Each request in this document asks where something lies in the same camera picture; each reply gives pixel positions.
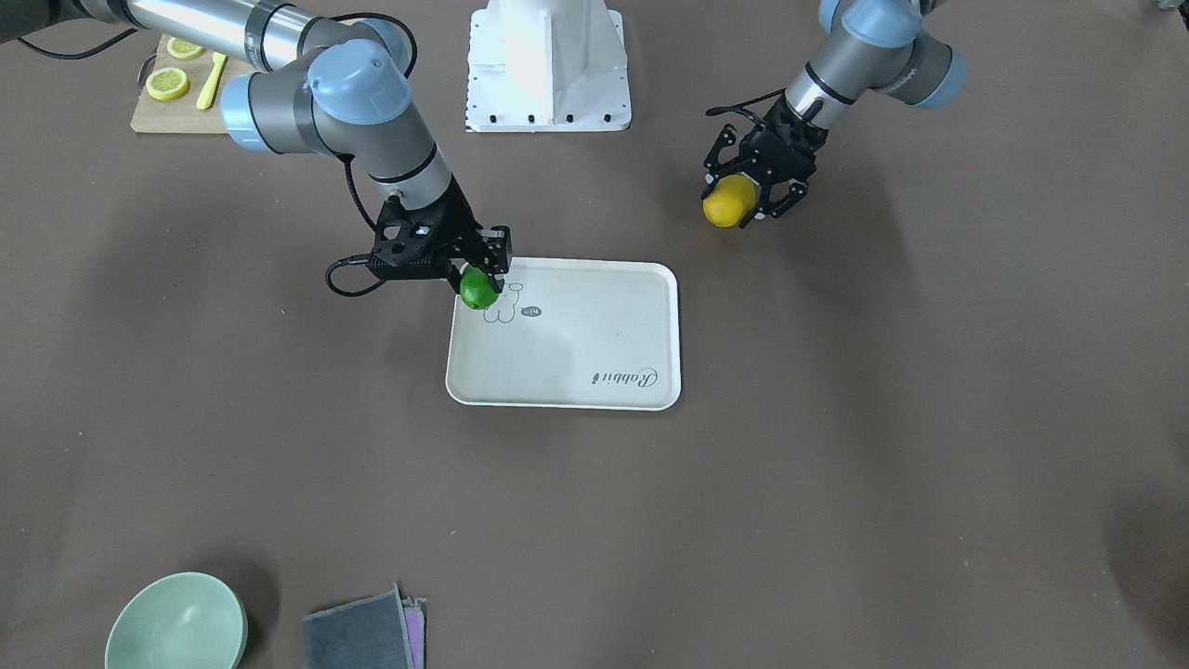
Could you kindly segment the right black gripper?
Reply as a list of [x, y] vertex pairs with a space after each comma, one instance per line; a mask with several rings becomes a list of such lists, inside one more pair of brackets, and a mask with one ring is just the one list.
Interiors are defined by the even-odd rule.
[[489, 278], [502, 278], [510, 269], [509, 226], [482, 228], [457, 178], [451, 178], [434, 202], [419, 209], [408, 209], [398, 196], [389, 196], [377, 225], [369, 271], [378, 280], [446, 279], [454, 294], [463, 294], [467, 263]]

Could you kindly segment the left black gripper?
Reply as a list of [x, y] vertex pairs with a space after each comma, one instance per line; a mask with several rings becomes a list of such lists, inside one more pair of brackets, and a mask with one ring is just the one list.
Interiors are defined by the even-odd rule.
[[[829, 131], [804, 120], [784, 93], [769, 93], [734, 105], [734, 112], [751, 120], [740, 133], [732, 125], [718, 132], [704, 160], [706, 185], [726, 177], [743, 177], [751, 187], [746, 195], [740, 229], [751, 221], [786, 215], [809, 194], [805, 181], [816, 171], [816, 154], [828, 143]], [[736, 149], [726, 160], [723, 151]]]

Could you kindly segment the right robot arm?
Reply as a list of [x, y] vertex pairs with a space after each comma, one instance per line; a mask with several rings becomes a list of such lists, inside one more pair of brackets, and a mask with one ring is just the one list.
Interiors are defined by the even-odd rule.
[[245, 59], [227, 81], [222, 124], [244, 149], [316, 153], [359, 164], [384, 195], [369, 253], [341, 259], [378, 284], [483, 280], [501, 294], [511, 233], [473, 216], [424, 118], [408, 71], [413, 36], [397, 21], [344, 24], [289, 1], [17, 1], [4, 11], [4, 42], [73, 19], [174, 34]]

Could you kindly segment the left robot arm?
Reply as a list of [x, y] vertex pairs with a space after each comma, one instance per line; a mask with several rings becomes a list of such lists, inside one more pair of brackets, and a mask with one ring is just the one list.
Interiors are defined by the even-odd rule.
[[803, 71], [785, 88], [755, 102], [709, 109], [751, 124], [744, 133], [726, 124], [704, 160], [702, 213], [719, 228], [781, 217], [809, 193], [816, 157], [829, 131], [866, 91], [895, 97], [913, 109], [942, 109], [963, 89], [967, 59], [924, 29], [935, 1], [823, 1], [817, 17], [828, 34]]

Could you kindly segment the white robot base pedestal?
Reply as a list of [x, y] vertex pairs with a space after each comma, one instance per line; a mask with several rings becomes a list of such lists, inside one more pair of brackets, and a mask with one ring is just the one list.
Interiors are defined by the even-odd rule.
[[633, 124], [623, 17], [603, 1], [489, 1], [470, 15], [467, 67], [472, 133]]

